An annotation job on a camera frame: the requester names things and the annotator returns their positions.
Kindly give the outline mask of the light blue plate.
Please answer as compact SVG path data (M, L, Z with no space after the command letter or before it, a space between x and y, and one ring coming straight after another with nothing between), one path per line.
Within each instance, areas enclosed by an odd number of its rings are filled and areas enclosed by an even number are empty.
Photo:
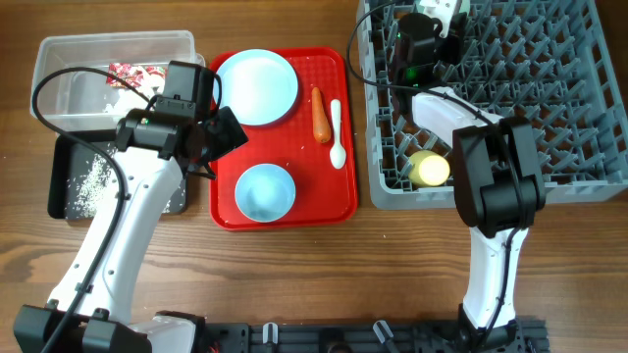
M295 69L270 50L237 52L216 73L222 81L220 107L229 107L244 126L265 126L281 119L298 96Z

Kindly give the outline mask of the light blue bowl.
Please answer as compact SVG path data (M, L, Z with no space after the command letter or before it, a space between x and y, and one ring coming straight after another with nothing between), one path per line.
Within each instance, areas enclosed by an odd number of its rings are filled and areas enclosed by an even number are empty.
M295 201L292 176L275 164L258 164L247 169L235 184L238 210L256 223L271 223L288 214Z

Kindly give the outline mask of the white tissue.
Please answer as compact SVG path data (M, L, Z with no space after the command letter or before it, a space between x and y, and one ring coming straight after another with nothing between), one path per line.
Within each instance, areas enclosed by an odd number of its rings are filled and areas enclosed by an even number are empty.
M162 94L165 86L165 77L160 75L148 75L138 77L133 84L135 89L150 100L153 96ZM114 115L125 115L131 109L142 109L148 104L146 100L127 88L117 90L118 97L114 103L105 106L103 112Z

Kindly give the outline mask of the orange carrot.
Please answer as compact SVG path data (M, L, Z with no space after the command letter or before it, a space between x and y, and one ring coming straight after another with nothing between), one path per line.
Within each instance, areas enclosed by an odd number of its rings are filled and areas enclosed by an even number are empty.
M319 143L326 143L331 138L331 128L325 113L321 91L314 87L311 91L312 132Z

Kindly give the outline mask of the red snack wrapper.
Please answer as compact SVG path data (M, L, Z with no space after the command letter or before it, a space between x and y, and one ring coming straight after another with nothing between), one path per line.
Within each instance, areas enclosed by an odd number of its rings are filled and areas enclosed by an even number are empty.
M123 79L134 88L149 87L159 90L165 84L167 69L160 66L111 63L108 72Z

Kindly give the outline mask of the yellow plastic cup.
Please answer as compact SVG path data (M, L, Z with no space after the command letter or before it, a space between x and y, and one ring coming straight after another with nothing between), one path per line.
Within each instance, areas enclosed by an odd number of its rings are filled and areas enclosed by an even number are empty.
M448 161L432 151L417 151L409 157L409 162L412 167L408 178L418 186L440 186L449 178Z

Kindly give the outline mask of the white rice grains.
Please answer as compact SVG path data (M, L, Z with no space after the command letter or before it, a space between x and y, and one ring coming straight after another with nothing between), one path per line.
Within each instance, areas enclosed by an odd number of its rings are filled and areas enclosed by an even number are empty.
M80 145L72 148L70 172L66 178L68 220L91 219L111 182L116 180L110 164L99 154Z

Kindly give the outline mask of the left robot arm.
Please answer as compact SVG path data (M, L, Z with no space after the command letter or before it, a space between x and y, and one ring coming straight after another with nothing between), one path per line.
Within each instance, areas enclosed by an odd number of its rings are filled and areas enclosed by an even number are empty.
M197 64L172 61L162 94L116 127L114 155L77 132L60 136L101 156L114 178L83 244L43 307L24 305L14 336L24 352L206 352L204 318L161 311L131 322L139 269L166 204L188 175L215 178L212 162L248 140L221 104L222 82Z

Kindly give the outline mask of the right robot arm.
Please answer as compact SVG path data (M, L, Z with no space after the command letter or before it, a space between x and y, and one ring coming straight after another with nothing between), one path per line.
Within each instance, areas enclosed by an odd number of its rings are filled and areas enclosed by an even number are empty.
M457 55L461 33L424 13L397 23L389 68L398 112L451 149L454 202L469 227L471 264L455 343L481 352L513 343L519 255L546 203L532 128L483 111L437 84L436 62Z

